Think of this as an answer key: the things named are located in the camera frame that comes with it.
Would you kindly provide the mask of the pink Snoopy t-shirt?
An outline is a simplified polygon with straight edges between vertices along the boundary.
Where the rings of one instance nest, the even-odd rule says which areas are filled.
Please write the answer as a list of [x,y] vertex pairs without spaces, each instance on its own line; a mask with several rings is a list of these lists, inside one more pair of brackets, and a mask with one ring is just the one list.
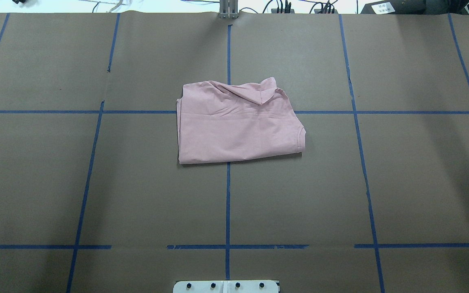
[[296,154],[307,146],[305,126],[274,77],[243,85],[186,84],[175,111],[183,165]]

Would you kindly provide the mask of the aluminium frame post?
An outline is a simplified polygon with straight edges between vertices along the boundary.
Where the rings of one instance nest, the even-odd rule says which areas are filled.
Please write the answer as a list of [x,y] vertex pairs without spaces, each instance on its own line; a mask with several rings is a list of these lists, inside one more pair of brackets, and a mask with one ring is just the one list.
[[219,0],[220,19],[237,19],[239,17],[238,0]]

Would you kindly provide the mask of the black label printer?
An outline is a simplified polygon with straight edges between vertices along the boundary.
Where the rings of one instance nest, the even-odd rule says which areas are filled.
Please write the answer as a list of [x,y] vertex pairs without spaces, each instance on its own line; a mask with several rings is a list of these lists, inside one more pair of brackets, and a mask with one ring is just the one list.
[[426,0],[379,0],[367,3],[359,14],[401,14],[418,15],[426,10]]

